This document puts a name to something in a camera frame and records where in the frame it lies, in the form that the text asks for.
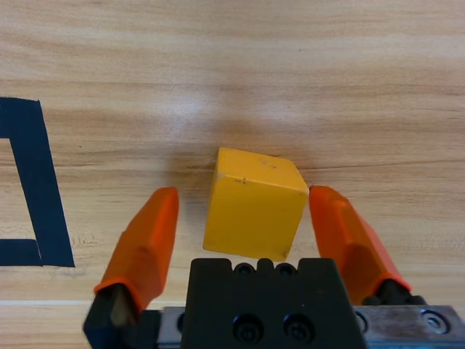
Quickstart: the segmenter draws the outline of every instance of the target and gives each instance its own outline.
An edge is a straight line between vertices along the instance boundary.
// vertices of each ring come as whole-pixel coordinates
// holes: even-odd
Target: screw
[[[307,344],[312,341],[315,330],[312,322],[303,314],[293,314],[285,317],[284,332],[294,342]]]
[[[257,344],[263,337],[263,324],[255,315],[236,316],[233,321],[232,333],[244,344]]]
[[[425,310],[421,317],[428,328],[434,333],[445,334],[449,332],[448,322],[439,313],[432,310]]]
[[[282,276],[291,276],[296,273],[296,268],[288,263],[281,263],[276,268]]]
[[[236,267],[234,268],[234,271],[241,275],[248,275],[248,274],[252,274],[255,270],[254,270],[254,267],[252,267],[250,264],[241,263],[241,264],[236,265]]]

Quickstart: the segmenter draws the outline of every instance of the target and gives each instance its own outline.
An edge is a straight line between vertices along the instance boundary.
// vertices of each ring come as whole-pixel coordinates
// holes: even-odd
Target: wood grain surface
[[[92,288],[167,185],[181,211],[152,306],[182,304],[191,259],[224,257],[202,250],[219,146],[342,192],[414,291],[465,315],[465,1],[2,1],[0,95],[41,101],[76,260],[0,268],[2,348],[87,348]],[[0,140],[0,238],[19,237]],[[306,209],[289,261],[317,256]]]

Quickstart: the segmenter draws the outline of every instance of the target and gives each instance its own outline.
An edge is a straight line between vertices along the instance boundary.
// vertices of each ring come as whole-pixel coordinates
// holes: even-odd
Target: wooden block
[[[308,195],[292,161],[220,148],[203,248],[286,260]]]

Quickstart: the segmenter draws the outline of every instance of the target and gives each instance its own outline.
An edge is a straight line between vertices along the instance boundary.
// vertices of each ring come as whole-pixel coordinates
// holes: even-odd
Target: orange rubber pad
[[[158,189],[121,234],[95,294],[107,286],[123,284],[139,312],[158,297],[166,283],[178,211],[176,188]]]
[[[411,290],[374,229],[347,198],[329,187],[313,186],[310,214],[320,256],[335,261],[353,304],[375,295],[387,279]]]

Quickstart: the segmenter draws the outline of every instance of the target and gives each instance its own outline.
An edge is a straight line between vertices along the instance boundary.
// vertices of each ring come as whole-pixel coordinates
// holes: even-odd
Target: black tape
[[[0,265],[74,267],[40,102],[0,97],[0,137],[9,138],[12,146],[36,234],[36,241],[0,240]]]

